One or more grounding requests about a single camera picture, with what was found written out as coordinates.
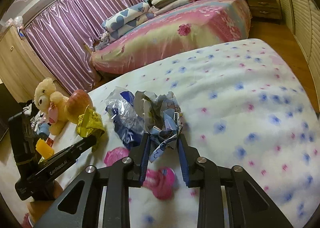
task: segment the bedside table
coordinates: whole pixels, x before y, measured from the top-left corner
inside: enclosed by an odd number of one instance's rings
[[[247,0],[253,17],[282,19],[277,0]]]

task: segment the human hand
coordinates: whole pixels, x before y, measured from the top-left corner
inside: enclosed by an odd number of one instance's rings
[[[62,187],[57,181],[54,181],[53,197],[57,199],[63,192]],[[33,223],[36,223],[40,217],[48,210],[54,201],[33,201],[28,203],[30,218]]]

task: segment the yellow sponge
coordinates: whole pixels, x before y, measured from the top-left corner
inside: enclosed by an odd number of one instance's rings
[[[54,155],[54,150],[51,148],[43,139],[39,138],[36,144],[36,151],[39,152],[44,159],[50,158],[50,156]]]

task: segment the apple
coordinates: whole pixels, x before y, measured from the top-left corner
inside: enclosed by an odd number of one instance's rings
[[[88,105],[93,109],[92,100],[89,94],[84,90],[75,90],[64,107],[67,119],[74,124],[78,124],[79,116],[84,114]]]

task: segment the bolt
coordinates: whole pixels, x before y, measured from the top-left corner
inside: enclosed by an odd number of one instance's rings
[[[124,157],[124,158],[122,159],[122,163],[125,163],[125,164],[129,164],[129,163],[131,163],[131,161],[132,161],[132,159],[129,158],[129,157]]]
[[[90,165],[90,166],[87,166],[87,168],[85,169],[85,171],[87,173],[92,173],[94,171],[94,166]]]
[[[238,173],[240,173],[240,172],[242,172],[243,168],[242,168],[241,166],[239,166],[239,165],[235,165],[235,166],[233,167],[233,170],[236,171],[236,172],[238,172]]]
[[[205,157],[200,156],[200,157],[197,158],[197,161],[199,163],[203,164],[203,163],[207,162],[207,159]]]

